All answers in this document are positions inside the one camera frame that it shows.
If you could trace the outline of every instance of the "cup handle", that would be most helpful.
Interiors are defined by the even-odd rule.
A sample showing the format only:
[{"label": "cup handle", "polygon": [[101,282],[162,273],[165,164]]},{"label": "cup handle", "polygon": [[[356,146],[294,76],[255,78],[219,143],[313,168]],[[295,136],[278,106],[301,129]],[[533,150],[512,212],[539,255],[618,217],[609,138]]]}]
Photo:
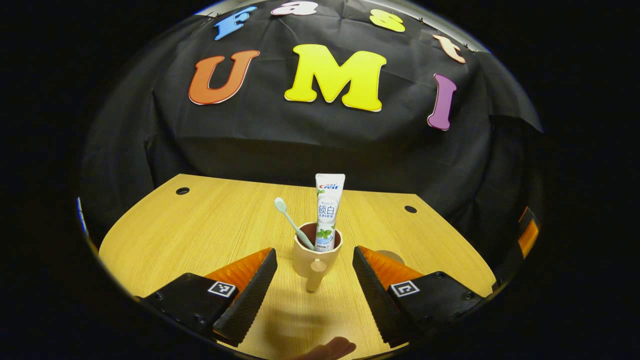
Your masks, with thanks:
[{"label": "cup handle", "polygon": [[326,272],[326,264],[320,259],[316,259],[309,266],[311,267],[311,272],[307,278],[307,291],[314,292],[320,287],[320,282]]}]

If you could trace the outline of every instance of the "toothbrush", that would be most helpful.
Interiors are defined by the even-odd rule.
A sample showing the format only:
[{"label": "toothbrush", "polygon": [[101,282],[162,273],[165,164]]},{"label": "toothbrush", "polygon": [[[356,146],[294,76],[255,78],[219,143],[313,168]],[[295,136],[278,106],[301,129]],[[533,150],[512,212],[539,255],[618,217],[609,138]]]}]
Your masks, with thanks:
[{"label": "toothbrush", "polygon": [[273,204],[275,204],[276,209],[278,209],[279,212],[283,213],[284,216],[287,217],[287,220],[289,221],[291,226],[293,226],[293,228],[296,230],[298,239],[302,240],[302,242],[305,244],[306,247],[309,248],[309,250],[314,250],[314,246],[311,245],[311,241],[309,241],[309,238],[307,238],[307,235],[305,235],[305,233],[303,233],[302,230],[298,229],[298,227],[295,226],[295,224],[293,224],[293,220],[291,220],[291,218],[289,217],[289,214],[287,214],[287,204],[284,203],[284,200],[282,200],[281,197],[277,197],[273,201]]}]

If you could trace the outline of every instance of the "cup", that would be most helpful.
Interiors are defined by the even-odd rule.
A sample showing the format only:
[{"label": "cup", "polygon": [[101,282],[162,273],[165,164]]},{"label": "cup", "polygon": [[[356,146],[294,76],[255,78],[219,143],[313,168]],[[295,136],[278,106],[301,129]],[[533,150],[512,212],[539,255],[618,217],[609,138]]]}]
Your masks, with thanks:
[{"label": "cup", "polygon": [[[300,230],[302,230],[302,232],[307,235],[307,238],[309,238],[309,241],[311,241],[311,244],[313,245],[316,244],[316,227],[317,224],[315,222],[307,222],[300,227]],[[326,275],[333,267],[335,260],[338,258],[338,253],[342,248],[342,234],[338,229],[335,230],[334,244],[335,247],[331,251],[313,251],[309,250],[306,246],[304,246],[304,244],[302,244],[300,239],[298,239],[298,235],[294,235],[293,270],[295,270],[298,275],[306,277],[307,279],[309,279],[309,277],[318,278],[318,276],[320,276],[321,278],[322,276]],[[314,272],[311,267],[311,264],[316,260],[322,261],[324,265],[326,265],[326,267],[314,267],[323,269],[321,274]]]}]

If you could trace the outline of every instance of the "wooden table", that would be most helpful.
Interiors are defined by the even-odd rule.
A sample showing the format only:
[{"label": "wooden table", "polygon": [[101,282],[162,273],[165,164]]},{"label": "wooden table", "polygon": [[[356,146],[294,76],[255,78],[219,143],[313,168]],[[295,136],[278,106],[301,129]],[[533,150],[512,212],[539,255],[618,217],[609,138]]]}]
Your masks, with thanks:
[{"label": "wooden table", "polygon": [[[177,195],[178,188],[189,192]],[[292,268],[294,231],[273,200],[282,197],[298,225],[316,221],[316,189],[178,175],[133,206],[109,231],[100,258],[132,295],[145,297],[185,272],[207,275],[273,247],[276,271],[238,350],[267,359],[309,351],[334,336],[354,359],[390,350],[382,342],[351,262],[353,248],[389,250],[423,274],[447,272],[487,296],[492,271],[471,245],[414,194],[346,190],[337,216],[343,249],[317,292]],[[409,205],[416,213],[405,210]]]}]

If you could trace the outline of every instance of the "letter m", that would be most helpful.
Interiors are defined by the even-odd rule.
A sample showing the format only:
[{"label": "letter m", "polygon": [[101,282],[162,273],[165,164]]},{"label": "letter m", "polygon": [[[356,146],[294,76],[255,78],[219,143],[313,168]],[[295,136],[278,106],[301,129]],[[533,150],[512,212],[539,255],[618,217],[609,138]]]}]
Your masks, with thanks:
[{"label": "letter m", "polygon": [[311,86],[315,76],[326,102],[333,102],[351,82],[349,92],[342,97],[345,106],[374,112],[382,109],[382,103],[378,100],[378,82],[380,68],[387,63],[387,59],[381,55],[358,51],[339,66],[324,45],[298,45],[293,51],[300,55],[300,60],[293,87],[285,91],[285,99],[314,101],[317,93]]}]

